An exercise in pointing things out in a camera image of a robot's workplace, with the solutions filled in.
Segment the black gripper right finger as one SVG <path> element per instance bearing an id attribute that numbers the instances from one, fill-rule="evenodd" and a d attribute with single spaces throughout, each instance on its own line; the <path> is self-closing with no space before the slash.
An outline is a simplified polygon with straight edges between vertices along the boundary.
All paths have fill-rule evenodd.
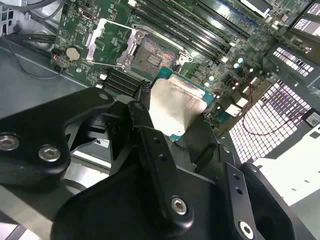
<path id="1" fill-rule="evenodd" d="M 239 240 L 301 240 L 303 225 L 263 173 L 251 163 L 238 165 L 210 124 L 197 117 L 182 135 L 192 172 L 218 187 L 227 231 Z"/>

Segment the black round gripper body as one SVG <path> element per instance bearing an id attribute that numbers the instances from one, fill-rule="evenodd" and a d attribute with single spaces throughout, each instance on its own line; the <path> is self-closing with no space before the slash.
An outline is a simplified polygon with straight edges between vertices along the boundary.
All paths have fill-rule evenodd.
<path id="1" fill-rule="evenodd" d="M 71 198 L 58 212 L 53 240 L 232 240 L 236 169 L 218 183 L 172 161 L 133 164 Z"/>

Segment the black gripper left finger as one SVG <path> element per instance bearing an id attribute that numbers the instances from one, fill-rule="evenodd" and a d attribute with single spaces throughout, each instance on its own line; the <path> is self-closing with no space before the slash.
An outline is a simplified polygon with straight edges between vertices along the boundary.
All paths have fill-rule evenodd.
<path id="1" fill-rule="evenodd" d="M 174 162 L 163 133 L 154 128 L 141 102 L 115 102 L 91 87 L 1 119 L 0 182 L 33 191 L 56 188 L 71 152 L 89 141 L 87 132 L 97 116 L 111 131 L 119 164 L 114 174 L 134 164 Z"/>

